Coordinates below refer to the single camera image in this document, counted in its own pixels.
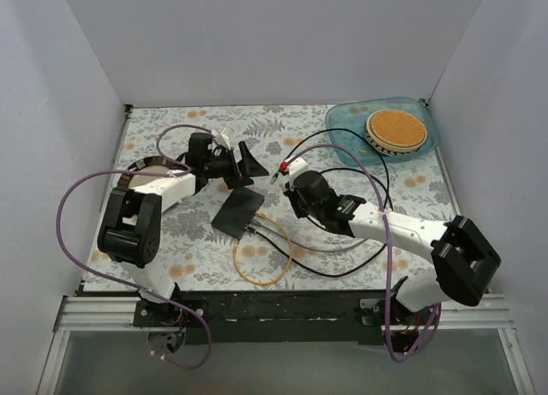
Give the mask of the black network switch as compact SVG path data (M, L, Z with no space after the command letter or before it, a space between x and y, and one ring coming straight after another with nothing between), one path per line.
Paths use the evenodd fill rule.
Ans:
M212 220L212 228L240 240L264 200L262 194L251 189L234 189Z

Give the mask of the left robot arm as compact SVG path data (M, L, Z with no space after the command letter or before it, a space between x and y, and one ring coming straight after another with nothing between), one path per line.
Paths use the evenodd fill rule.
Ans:
M181 177L179 171L171 170L167 177L133 188L117 187L110 193L98 233L98 249L128 271L141 297L154 302L152 315L163 326L173 326L181 319L182 305L171 298L176 284L156 259L162 213L198 194L209 180L221 178L231 194L211 226L239 240L265 200L248 187L255 177L266 177L269 172L244 141L238 147L239 161L225 135L193 133L183 158L190 169L187 175Z

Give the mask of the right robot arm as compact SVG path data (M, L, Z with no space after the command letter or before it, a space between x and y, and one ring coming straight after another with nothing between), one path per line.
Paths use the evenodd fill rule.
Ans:
M500 256L479 227L461 215L444 222L380 212L363 198L337 195L317 171L290 179L283 193L298 218L311 216L330 233L379 241L432 263L429 271L392 285L387 312L397 324L441 302L478 306L500 267Z

